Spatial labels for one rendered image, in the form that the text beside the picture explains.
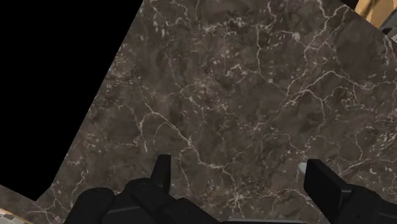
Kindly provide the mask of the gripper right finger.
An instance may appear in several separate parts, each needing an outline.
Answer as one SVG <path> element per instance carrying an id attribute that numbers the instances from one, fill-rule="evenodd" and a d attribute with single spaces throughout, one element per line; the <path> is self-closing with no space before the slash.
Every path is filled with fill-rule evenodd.
<path id="1" fill-rule="evenodd" d="M 303 189 L 330 224 L 397 224 L 397 204 L 346 183 L 319 159 L 309 159 Z"/>

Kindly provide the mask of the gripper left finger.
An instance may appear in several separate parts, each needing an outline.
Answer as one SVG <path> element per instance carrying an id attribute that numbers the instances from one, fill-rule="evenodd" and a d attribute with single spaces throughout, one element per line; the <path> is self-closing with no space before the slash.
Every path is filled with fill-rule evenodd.
<path id="1" fill-rule="evenodd" d="M 64 224 L 221 224 L 186 198 L 170 192 L 171 156 L 161 154 L 149 178 L 129 181 L 115 194 L 109 188 L 81 193 Z"/>

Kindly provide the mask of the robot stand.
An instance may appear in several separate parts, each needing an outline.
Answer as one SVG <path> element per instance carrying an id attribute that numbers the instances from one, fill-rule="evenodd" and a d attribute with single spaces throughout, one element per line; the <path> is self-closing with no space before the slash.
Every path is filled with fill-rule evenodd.
<path id="1" fill-rule="evenodd" d="M 143 0 L 0 0 L 0 189 L 50 187 Z"/>

